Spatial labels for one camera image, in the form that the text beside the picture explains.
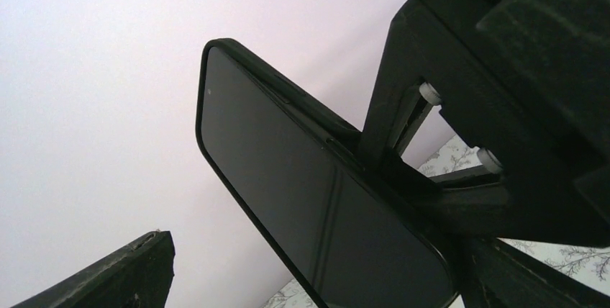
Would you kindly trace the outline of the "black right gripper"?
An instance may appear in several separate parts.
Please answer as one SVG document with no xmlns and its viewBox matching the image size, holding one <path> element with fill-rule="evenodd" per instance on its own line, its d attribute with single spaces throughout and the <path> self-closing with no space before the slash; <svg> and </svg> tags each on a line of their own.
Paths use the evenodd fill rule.
<svg viewBox="0 0 610 308">
<path fill-rule="evenodd" d="M 408 0 L 427 10 L 442 116 L 485 173 L 395 192 L 443 232 L 609 245 L 609 0 Z M 419 92 L 417 105 L 424 99 Z"/>
</svg>

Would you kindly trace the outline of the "black cased phone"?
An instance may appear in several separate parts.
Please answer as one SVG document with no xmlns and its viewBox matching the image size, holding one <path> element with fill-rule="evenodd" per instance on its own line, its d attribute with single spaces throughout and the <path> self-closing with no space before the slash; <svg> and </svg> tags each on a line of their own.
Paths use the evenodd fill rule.
<svg viewBox="0 0 610 308">
<path fill-rule="evenodd" d="M 448 307 L 449 243 L 306 113 L 304 93 L 229 38 L 201 57 L 199 149 L 319 307 Z"/>
</svg>

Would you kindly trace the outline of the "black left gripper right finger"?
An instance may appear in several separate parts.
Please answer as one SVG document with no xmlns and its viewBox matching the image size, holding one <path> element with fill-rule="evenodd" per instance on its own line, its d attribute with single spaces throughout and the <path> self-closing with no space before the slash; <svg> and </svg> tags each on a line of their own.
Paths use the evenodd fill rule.
<svg viewBox="0 0 610 308">
<path fill-rule="evenodd" d="M 497 239 L 458 243 L 465 307 L 608 307 L 609 296 Z"/>
</svg>

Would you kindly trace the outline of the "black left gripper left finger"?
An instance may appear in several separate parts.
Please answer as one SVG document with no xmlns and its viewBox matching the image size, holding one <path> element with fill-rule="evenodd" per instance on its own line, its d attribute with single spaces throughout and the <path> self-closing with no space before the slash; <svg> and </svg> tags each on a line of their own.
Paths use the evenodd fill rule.
<svg viewBox="0 0 610 308">
<path fill-rule="evenodd" d="M 16 307 L 164 307 L 176 255 L 169 231 L 152 231 Z"/>
</svg>

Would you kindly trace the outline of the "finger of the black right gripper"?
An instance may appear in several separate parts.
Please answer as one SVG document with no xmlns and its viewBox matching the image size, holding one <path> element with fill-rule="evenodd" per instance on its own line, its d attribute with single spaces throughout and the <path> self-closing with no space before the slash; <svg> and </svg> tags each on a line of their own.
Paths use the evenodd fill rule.
<svg viewBox="0 0 610 308">
<path fill-rule="evenodd" d="M 438 70 L 429 49 L 434 17 L 427 10 L 399 12 L 391 20 L 373 95 L 358 145 L 358 158 L 379 172 L 419 100 L 417 87 Z"/>
</svg>

